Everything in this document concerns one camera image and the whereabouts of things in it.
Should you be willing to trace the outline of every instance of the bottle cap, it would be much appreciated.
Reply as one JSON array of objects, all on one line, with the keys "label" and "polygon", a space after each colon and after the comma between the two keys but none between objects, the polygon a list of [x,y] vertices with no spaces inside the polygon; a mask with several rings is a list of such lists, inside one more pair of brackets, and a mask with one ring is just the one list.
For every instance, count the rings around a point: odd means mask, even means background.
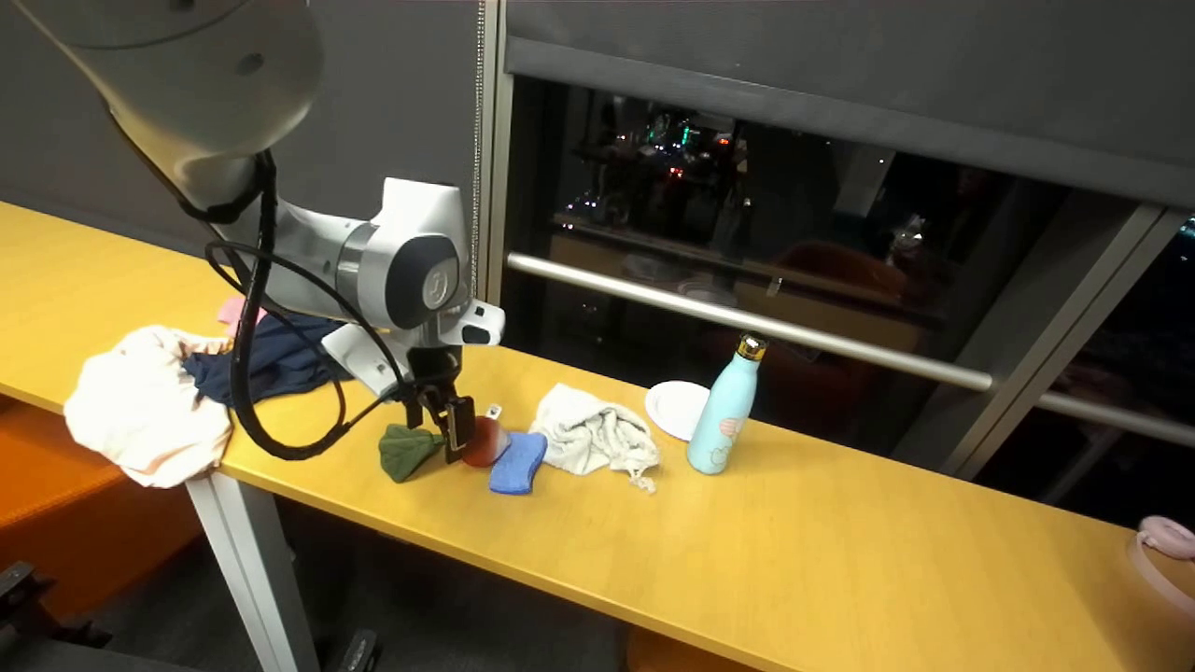
[{"label": "bottle cap", "polygon": [[764,351],[768,351],[764,345],[756,345],[755,337],[741,337],[735,355],[756,362]]}]

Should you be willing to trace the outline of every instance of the cable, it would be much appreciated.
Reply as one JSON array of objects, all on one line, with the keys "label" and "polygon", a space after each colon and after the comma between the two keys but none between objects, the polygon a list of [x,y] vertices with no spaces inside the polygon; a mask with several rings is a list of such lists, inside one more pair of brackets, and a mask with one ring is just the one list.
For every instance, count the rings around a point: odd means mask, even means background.
[{"label": "cable", "polygon": [[[404,375],[400,375],[400,362],[389,355],[385,340],[378,337],[378,327],[361,316],[359,306],[351,306],[334,287],[328,287],[322,275],[307,273],[303,265],[287,261],[287,259],[276,259],[273,253],[273,239],[276,239],[276,167],[273,167],[273,158],[262,153],[256,158],[256,189],[262,189],[262,203],[256,203],[256,248],[247,248],[247,241],[227,241],[227,239],[214,239],[206,248],[206,261],[216,268],[216,275],[225,282],[232,282],[234,291],[242,291],[242,311],[237,311],[237,320],[234,320],[234,340],[232,340],[232,411],[237,418],[237,424],[255,437],[255,446],[262,446],[267,455],[276,460],[313,460],[322,453],[328,453],[353,421],[361,421],[373,407],[382,407],[385,401],[400,396],[404,390]],[[234,268],[237,275],[232,275],[216,253],[227,253],[227,265],[237,261],[237,253],[255,259],[255,268],[242,275],[242,268]],[[333,381],[334,390],[334,421],[328,424],[328,432],[322,432],[318,439],[310,446],[282,446],[276,439],[262,418],[256,418],[256,407],[250,401],[250,351],[255,351],[255,324],[256,324],[256,311],[262,306],[273,306],[266,287],[267,287],[267,268],[273,265],[282,265],[287,273],[310,279],[318,291],[324,291],[368,340],[373,347],[382,351],[385,367],[397,375],[397,390],[378,396],[368,407],[361,407],[353,418],[344,421],[347,414],[347,401],[344,401],[344,385]]]}]

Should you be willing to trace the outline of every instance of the white towel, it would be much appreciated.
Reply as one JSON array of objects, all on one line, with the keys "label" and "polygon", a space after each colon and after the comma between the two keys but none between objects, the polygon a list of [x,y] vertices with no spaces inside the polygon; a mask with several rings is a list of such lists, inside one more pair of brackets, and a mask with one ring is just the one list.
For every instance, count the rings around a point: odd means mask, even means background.
[{"label": "white towel", "polygon": [[232,421],[194,392],[183,355],[221,347],[225,340],[149,324],[84,358],[62,407],[69,437],[149,489],[201,473],[221,460]]},{"label": "white towel", "polygon": [[637,489],[652,489],[646,472],[662,463],[662,453],[628,407],[557,385],[539,402],[530,432],[547,439],[544,463],[567,473],[628,472]]}]

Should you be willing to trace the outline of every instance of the light blue water bottle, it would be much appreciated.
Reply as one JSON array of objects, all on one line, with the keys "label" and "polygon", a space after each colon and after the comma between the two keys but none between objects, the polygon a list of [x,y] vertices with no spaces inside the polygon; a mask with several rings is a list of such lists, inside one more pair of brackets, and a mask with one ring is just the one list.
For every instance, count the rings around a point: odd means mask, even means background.
[{"label": "light blue water bottle", "polygon": [[695,439],[688,439],[688,463],[695,472],[724,472],[755,402],[763,351],[755,337],[741,337],[735,358],[718,375]]}]

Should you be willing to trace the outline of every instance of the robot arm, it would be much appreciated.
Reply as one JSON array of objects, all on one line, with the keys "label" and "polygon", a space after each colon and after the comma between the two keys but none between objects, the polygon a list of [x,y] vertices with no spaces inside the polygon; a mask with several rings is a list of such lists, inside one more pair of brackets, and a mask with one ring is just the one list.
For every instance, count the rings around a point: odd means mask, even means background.
[{"label": "robot arm", "polygon": [[[188,212],[227,241],[255,248],[247,204],[262,198],[256,158],[303,123],[322,71],[307,0],[13,4],[109,102],[127,142]],[[297,314],[368,320],[385,345],[367,340],[361,324],[344,324],[324,351],[373,396],[397,396],[423,376],[412,367],[414,351],[497,345],[502,314],[469,297],[455,188],[389,178],[382,203],[373,222],[276,203],[273,253],[303,273],[273,268],[266,296]],[[307,275],[334,287],[353,314]]]}]

